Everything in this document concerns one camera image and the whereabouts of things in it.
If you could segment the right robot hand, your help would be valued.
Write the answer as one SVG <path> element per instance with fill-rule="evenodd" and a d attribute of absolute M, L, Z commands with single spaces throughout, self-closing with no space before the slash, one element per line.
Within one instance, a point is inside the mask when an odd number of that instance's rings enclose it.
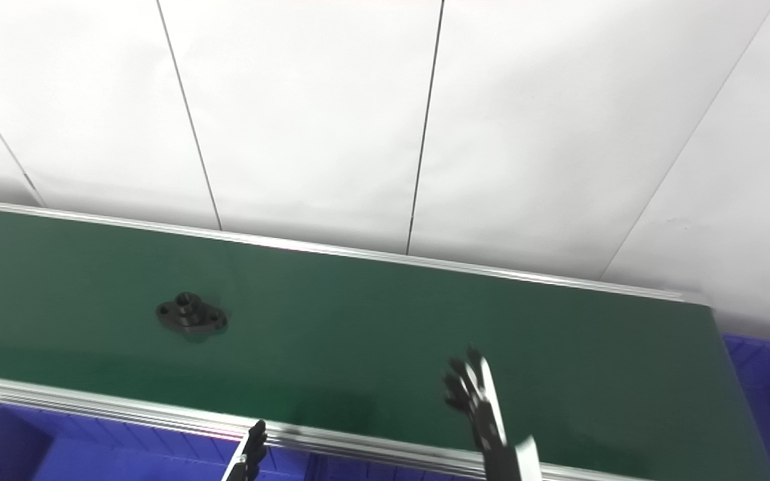
<path fill-rule="evenodd" d="M 476 347 L 467 348 L 467 358 L 449 359 L 451 371 L 443 377 L 445 402 L 464 414 L 471 425 L 473 441 L 483 457 L 486 480 L 541 480 L 537 442 L 528 436 L 511 442 L 496 393 L 488 360 Z"/>

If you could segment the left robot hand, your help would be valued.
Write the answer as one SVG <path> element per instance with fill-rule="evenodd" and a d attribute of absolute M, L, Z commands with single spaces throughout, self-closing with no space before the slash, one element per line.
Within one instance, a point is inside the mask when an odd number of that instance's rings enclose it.
<path fill-rule="evenodd" d="M 256 480 L 259 475 L 259 465 L 268 453 L 267 439 L 265 420 L 257 420 L 233 451 L 231 460 L 223 472 L 222 480 Z"/>

